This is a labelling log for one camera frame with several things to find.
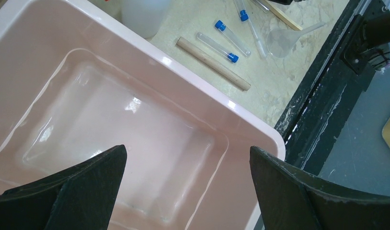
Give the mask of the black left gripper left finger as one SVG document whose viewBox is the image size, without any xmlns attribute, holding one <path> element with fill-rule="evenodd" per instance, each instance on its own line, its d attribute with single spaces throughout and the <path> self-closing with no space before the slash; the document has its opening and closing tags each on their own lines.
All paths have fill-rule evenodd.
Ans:
<svg viewBox="0 0 390 230">
<path fill-rule="evenodd" d="M 124 145 L 82 163 L 6 190 L 0 230 L 105 230 L 127 162 Z"/>
</svg>

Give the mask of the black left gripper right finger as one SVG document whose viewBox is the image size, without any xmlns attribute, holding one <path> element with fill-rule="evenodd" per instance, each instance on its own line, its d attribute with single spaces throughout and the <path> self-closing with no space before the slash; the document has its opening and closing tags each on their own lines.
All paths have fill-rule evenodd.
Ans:
<svg viewBox="0 0 390 230">
<path fill-rule="evenodd" d="M 256 146 L 249 163 L 268 230 L 390 230 L 390 196 L 328 182 Z"/>
</svg>

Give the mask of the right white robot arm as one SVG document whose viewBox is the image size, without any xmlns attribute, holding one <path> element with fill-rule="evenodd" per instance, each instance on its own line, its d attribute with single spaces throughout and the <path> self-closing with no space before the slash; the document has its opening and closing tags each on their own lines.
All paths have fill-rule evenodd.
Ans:
<svg viewBox="0 0 390 230">
<path fill-rule="evenodd" d="M 377 71 L 385 69 L 390 66 L 389 43 L 390 11 L 369 20 L 358 15 L 341 60 L 356 75 L 362 74 L 367 65 Z"/>
</svg>

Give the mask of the red capped wash bottle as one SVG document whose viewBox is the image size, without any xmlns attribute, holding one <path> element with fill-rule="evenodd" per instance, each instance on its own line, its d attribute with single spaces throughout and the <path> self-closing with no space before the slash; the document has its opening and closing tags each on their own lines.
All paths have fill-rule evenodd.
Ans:
<svg viewBox="0 0 390 230">
<path fill-rule="evenodd" d="M 142 38 L 157 34 L 171 5 L 171 0 L 123 0 L 121 21 Z"/>
</svg>

